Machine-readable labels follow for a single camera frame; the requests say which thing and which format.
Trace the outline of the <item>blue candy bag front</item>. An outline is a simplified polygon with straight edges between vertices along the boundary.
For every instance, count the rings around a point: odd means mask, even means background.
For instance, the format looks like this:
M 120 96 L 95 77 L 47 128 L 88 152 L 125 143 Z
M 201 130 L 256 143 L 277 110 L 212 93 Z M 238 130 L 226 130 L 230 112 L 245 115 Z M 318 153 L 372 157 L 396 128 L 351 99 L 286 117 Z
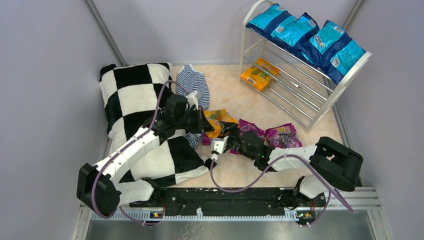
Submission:
M 268 7 L 246 23 L 246 27 L 266 38 L 274 38 L 297 18 L 278 3 Z

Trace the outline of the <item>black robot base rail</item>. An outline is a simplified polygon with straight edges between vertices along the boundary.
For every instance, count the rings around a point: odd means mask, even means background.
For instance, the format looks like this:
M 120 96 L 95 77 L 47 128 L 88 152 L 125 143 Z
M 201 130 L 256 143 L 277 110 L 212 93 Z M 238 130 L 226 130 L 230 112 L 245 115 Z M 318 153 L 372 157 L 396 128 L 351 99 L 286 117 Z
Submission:
M 309 199 L 294 194 L 293 189 L 252 187 L 242 192 L 228 193 L 217 188 L 168 187 L 157 189 L 150 200 L 130 203 L 131 208 L 158 208 L 165 216 L 193 216 L 201 210 L 211 217 L 283 216 L 290 210 L 323 207 L 326 198 L 319 194 Z

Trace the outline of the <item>blue Slendy candy bag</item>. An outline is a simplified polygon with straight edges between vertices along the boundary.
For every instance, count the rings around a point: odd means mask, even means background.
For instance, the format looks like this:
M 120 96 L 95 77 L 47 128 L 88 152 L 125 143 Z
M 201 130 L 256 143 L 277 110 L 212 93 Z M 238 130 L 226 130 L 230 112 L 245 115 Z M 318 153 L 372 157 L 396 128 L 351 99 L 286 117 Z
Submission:
M 300 49 L 305 58 L 335 84 L 342 81 L 366 52 L 345 29 L 330 20 L 315 35 L 301 43 Z

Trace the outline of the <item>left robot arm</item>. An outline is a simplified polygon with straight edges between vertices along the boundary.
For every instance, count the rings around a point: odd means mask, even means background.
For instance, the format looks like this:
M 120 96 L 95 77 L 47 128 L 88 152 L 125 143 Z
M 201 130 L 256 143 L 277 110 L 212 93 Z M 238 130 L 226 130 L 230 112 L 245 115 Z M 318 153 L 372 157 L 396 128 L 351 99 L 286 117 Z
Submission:
M 187 96 L 174 94 L 150 121 L 108 157 L 95 165 L 84 164 L 78 172 L 76 197 L 101 218 L 113 216 L 118 207 L 148 201 L 155 184 L 145 178 L 121 182 L 123 176 L 147 153 L 158 148 L 177 130 L 202 134 L 213 130 L 198 104 L 202 94 L 193 91 Z

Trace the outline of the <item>purple grape candy bag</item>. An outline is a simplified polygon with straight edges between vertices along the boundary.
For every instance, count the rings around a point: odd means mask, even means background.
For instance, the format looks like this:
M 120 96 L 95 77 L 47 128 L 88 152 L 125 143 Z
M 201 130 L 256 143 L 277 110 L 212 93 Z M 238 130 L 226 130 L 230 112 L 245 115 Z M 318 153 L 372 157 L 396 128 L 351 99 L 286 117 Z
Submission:
M 241 153 L 230 151 L 233 154 L 243 155 L 249 159 L 259 157 L 265 146 L 265 132 L 254 123 L 240 119 L 238 122 L 242 141 Z
M 303 146 L 292 123 L 269 128 L 264 132 L 264 137 L 268 145 L 274 148 L 286 149 Z

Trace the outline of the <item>orange 100 candy bag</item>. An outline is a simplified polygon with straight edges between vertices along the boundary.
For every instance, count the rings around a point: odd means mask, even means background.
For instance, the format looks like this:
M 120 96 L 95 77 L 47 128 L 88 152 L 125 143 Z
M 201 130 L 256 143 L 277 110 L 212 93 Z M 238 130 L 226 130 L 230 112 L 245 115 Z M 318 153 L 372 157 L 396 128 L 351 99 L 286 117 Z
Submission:
M 209 134 L 211 139 L 222 137 L 219 136 L 221 130 L 220 121 L 238 123 L 238 121 L 230 116 L 230 114 L 225 109 L 205 110 L 204 114 L 209 123 L 214 127 L 214 131 L 206 132 Z

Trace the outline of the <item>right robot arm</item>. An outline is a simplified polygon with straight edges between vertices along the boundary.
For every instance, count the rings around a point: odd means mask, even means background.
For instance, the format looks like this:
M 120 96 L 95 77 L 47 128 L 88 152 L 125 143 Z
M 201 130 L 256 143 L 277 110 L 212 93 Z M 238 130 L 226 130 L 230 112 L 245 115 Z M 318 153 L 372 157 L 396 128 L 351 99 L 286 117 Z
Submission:
M 281 148 L 267 145 L 265 138 L 254 130 L 241 132 L 236 123 L 224 128 L 221 136 L 211 140 L 211 159 L 228 150 L 250 159 L 264 175 L 287 169 L 308 169 L 311 174 L 302 176 L 296 183 L 293 195 L 313 199 L 328 192 L 335 196 L 349 211 L 340 191 L 353 192 L 357 186 L 364 158 L 351 148 L 322 136 L 308 146 Z

